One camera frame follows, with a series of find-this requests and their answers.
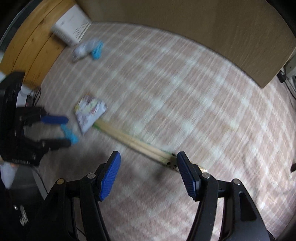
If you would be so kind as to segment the clear plastic bag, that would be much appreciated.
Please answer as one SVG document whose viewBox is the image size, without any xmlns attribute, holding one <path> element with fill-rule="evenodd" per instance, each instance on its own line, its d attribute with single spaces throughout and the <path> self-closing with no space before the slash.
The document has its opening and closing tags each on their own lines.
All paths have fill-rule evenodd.
<svg viewBox="0 0 296 241">
<path fill-rule="evenodd" d="M 98 39 L 92 39 L 83 42 L 76 47 L 72 52 L 72 61 L 77 62 L 80 59 L 91 55 L 93 60 L 98 60 L 101 57 L 103 42 Z"/>
</svg>

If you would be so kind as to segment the wooden chopsticks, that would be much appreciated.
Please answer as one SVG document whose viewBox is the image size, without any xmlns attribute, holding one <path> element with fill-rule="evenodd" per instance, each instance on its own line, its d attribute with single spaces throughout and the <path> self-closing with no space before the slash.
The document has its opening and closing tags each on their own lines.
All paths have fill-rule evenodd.
<svg viewBox="0 0 296 241">
<path fill-rule="evenodd" d="M 93 126 L 113 139 L 119 141 L 121 144 L 133 149 L 134 151 L 150 158 L 155 162 L 161 163 L 170 169 L 178 171 L 176 154 L 163 151 L 150 144 L 147 144 L 134 136 L 116 129 L 111 124 L 103 121 L 102 119 L 98 119 Z"/>
</svg>

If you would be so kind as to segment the colourful snack packet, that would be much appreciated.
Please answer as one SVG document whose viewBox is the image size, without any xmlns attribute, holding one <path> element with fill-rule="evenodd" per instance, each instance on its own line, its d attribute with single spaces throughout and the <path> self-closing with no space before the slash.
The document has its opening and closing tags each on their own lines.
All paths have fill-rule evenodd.
<svg viewBox="0 0 296 241">
<path fill-rule="evenodd" d="M 75 105 L 74 114 L 81 133 L 84 135 L 94 123 L 107 111 L 104 101 L 92 94 L 84 95 Z"/>
</svg>

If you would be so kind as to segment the plaid table cloth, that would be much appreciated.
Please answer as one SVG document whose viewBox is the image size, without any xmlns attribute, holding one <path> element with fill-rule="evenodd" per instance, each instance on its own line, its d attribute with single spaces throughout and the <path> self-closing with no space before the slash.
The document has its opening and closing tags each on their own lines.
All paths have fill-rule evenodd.
<svg viewBox="0 0 296 241">
<path fill-rule="evenodd" d="M 67 115 L 79 143 L 43 157 L 47 188 L 96 170 L 113 151 L 121 166 L 100 208 L 112 240 L 185 240 L 197 210 L 180 175 L 92 128 L 80 133 L 84 94 L 105 101 L 103 120 L 190 161 L 220 180 L 242 181 L 277 237 L 295 214 L 295 99 L 273 78 L 264 88 L 231 62 L 188 39 L 136 25 L 96 23 L 99 60 L 71 61 L 65 49 L 44 79 L 40 104 Z"/>
</svg>

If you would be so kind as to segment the white router box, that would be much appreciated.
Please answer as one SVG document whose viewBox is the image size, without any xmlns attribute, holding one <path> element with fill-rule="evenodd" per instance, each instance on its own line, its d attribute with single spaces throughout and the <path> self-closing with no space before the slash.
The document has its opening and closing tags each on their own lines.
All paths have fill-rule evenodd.
<svg viewBox="0 0 296 241">
<path fill-rule="evenodd" d="M 91 24 L 90 18 L 76 4 L 53 24 L 51 32 L 68 46 L 75 46 L 79 44 Z"/>
</svg>

